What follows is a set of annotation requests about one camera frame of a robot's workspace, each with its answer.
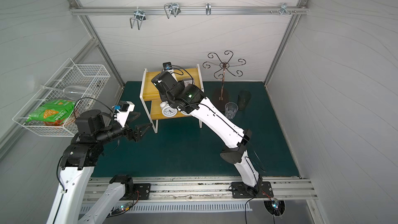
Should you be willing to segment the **white twin-bell alarm clock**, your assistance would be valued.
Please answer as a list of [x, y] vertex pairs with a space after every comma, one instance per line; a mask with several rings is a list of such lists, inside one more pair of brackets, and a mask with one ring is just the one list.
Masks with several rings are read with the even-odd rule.
[[167, 117], [167, 118], [174, 117], [178, 113], [178, 109], [172, 108], [168, 104], [168, 102], [161, 102], [160, 103], [160, 108], [161, 108], [162, 115]]

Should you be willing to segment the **clear square alarm clock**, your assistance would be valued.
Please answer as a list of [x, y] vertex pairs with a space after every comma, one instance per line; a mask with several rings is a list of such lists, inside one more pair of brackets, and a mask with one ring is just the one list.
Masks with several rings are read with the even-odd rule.
[[187, 86], [189, 86], [189, 85], [192, 85], [192, 84], [193, 84], [193, 80], [191, 80], [191, 79], [188, 79], [188, 80], [183, 80], [183, 82], [184, 82], [184, 86], [185, 86], [185, 87], [187, 87]]

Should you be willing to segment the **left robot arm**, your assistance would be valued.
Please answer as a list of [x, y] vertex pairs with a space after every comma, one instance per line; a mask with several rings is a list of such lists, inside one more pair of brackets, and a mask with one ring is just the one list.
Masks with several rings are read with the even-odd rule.
[[119, 138], [138, 142], [151, 128], [151, 123], [140, 124], [133, 129], [118, 122], [106, 126], [105, 116], [106, 113], [100, 110], [90, 110], [76, 119], [78, 132], [64, 150], [56, 169], [59, 186], [47, 223], [101, 224], [108, 217], [127, 212], [127, 207], [114, 209], [119, 200], [139, 200], [140, 192], [132, 177], [116, 175], [86, 215], [78, 217], [89, 179], [104, 146]]

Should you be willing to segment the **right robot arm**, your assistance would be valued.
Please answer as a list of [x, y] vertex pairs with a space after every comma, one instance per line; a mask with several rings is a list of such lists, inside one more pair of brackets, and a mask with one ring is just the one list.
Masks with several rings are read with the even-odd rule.
[[182, 80], [177, 81], [169, 72], [157, 74], [151, 82], [166, 107], [197, 118], [222, 139], [225, 144], [225, 149], [220, 153], [222, 159], [236, 167], [248, 188], [258, 191], [262, 180], [246, 149], [251, 131], [233, 124], [196, 85], [185, 86]]

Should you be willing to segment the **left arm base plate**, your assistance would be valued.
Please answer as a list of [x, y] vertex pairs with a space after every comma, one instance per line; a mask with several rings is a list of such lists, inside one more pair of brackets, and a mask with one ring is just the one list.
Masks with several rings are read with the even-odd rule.
[[132, 184], [125, 186], [125, 194], [122, 201], [148, 200], [151, 184]]

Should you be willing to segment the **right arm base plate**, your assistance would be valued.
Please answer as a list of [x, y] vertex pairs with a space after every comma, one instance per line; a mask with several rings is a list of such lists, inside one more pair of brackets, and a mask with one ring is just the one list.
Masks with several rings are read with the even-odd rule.
[[233, 199], [246, 198], [273, 198], [273, 189], [269, 181], [262, 181], [256, 187], [249, 187], [243, 182], [232, 182], [228, 188], [232, 193]]

